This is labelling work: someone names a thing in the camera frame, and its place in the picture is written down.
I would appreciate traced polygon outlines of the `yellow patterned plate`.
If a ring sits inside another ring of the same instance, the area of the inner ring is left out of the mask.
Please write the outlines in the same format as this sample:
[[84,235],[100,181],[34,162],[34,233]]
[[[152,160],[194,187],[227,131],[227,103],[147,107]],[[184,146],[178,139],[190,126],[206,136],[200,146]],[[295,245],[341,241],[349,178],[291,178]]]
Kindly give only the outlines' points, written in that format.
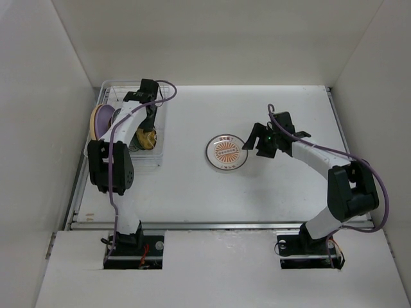
[[136,137],[140,150],[153,150],[157,144],[157,132],[143,133],[142,129],[138,128]]

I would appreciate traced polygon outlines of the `white orange sunburst plate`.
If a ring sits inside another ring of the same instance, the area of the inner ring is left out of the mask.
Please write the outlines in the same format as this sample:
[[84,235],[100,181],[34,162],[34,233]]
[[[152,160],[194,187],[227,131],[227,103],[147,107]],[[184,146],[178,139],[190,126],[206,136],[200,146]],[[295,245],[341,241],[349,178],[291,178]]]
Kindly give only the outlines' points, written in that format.
[[248,151],[243,150],[245,143],[232,134],[213,137],[205,147],[208,163],[219,171],[234,171],[241,168],[248,159]]

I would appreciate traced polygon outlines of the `blue floral green plate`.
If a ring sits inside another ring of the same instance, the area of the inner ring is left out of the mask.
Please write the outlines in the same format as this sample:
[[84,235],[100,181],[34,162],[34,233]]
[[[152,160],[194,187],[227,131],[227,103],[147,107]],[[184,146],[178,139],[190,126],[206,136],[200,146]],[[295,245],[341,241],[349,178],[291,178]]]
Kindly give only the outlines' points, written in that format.
[[140,150],[139,146],[134,142],[130,143],[128,149],[129,149],[129,151],[132,151],[132,152],[136,152],[136,151]]

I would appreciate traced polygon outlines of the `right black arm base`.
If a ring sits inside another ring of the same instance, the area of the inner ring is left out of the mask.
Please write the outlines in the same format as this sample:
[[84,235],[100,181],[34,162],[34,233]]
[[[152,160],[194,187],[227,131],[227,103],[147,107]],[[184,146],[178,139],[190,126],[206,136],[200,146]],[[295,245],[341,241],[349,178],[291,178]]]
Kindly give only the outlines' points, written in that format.
[[325,237],[314,242],[303,242],[298,234],[279,234],[274,251],[283,270],[335,269],[345,265],[345,256],[337,242]]

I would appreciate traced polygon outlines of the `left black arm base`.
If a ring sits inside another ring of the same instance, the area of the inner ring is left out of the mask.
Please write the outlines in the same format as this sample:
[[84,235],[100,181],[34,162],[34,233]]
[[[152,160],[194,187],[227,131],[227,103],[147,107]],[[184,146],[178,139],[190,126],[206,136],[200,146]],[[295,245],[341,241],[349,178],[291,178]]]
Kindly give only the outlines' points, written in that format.
[[105,270],[161,270],[164,253],[163,235],[144,235],[140,233],[121,235],[116,234],[116,245],[112,253],[113,235],[102,238],[101,242],[106,245],[103,258],[103,269]]

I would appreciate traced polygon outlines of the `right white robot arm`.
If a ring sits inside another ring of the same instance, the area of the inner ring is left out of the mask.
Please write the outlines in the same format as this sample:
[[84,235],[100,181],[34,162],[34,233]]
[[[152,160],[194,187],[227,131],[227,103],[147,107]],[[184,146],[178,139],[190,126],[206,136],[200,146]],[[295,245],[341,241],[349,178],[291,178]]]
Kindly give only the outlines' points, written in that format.
[[296,131],[289,112],[269,113],[270,122],[255,123],[243,150],[274,158],[281,151],[305,163],[327,182],[326,207],[303,223],[297,237],[299,248],[311,253],[350,219],[379,206],[375,175],[360,158],[315,144],[311,135]]

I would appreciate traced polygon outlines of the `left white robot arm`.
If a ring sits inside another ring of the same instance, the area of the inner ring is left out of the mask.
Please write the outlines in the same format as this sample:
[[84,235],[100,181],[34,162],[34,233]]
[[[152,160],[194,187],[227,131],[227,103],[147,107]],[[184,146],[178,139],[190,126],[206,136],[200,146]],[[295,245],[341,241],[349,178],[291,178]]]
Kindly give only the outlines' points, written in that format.
[[90,116],[90,141],[87,144],[89,178],[97,190],[107,194],[114,209],[114,231],[107,241],[111,247],[121,240],[129,254],[143,249],[144,239],[137,234],[140,220],[130,210],[115,202],[134,182],[134,165],[130,144],[138,134],[143,136],[139,148],[150,151],[155,147],[155,118],[160,104],[167,101],[157,80],[142,79],[139,88],[128,91],[121,107],[108,103],[94,107]]

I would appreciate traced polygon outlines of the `purple plate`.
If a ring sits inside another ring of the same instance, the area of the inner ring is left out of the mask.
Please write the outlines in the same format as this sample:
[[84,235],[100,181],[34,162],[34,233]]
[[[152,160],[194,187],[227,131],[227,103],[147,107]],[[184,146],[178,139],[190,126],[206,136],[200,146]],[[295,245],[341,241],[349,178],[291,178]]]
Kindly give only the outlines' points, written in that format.
[[101,105],[96,112],[94,119],[94,132],[97,139],[100,139],[109,130],[109,123],[115,112],[111,105]]

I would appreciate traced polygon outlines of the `beige plate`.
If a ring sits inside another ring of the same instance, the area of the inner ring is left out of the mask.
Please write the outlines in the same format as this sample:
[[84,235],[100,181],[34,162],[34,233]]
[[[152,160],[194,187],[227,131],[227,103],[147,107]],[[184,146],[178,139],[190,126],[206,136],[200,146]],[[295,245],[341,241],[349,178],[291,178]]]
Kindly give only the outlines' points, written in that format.
[[89,135],[91,140],[97,141],[100,138],[102,125],[104,124],[104,120],[101,118],[100,110],[103,107],[102,104],[97,105],[94,107],[90,120],[89,120]]

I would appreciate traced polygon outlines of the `aluminium table frame rail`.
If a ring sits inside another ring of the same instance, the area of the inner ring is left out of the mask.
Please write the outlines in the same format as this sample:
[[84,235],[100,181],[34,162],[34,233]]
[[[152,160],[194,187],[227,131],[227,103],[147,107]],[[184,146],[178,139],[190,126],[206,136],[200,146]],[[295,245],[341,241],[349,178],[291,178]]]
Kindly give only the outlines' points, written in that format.
[[145,228],[260,228],[298,225],[326,207],[326,180],[305,163],[277,153],[254,152],[234,171],[206,159],[215,136],[247,139],[255,123],[268,121],[268,104],[287,111],[297,130],[315,143],[344,150],[346,142],[327,87],[188,86],[165,104],[162,164],[137,164],[133,186],[117,197],[131,205]]

